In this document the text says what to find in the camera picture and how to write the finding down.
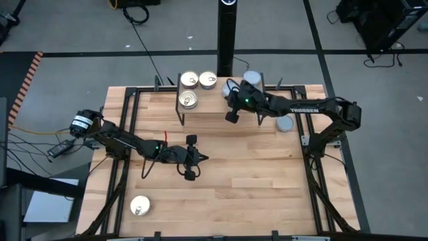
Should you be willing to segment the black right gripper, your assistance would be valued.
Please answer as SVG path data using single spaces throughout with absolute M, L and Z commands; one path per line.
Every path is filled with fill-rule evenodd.
M 246 110 L 247 112 L 256 113 L 257 123 L 261 124 L 264 115 L 259 112 L 261 105 L 266 103 L 264 93 L 246 80 L 242 80 L 241 83 L 238 84 L 232 79 L 227 79 L 226 87 L 229 90 L 229 94 L 225 97 L 225 100 L 227 101 L 228 107 L 231 108 L 231 111 L 227 112 L 225 120 L 236 124 L 239 120 L 238 111 Z

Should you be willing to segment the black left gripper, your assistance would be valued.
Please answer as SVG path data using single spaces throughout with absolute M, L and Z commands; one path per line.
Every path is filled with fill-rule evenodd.
M 187 181 L 194 181 L 196 179 L 197 175 L 192 168 L 198 166 L 200 162 L 209 159 L 208 156 L 202 154 L 198 149 L 196 149 L 196 143 L 196 135 L 187 135 L 186 148 L 181 146 L 172 146 L 167 149 L 167 162 L 176 164 L 177 171 Z

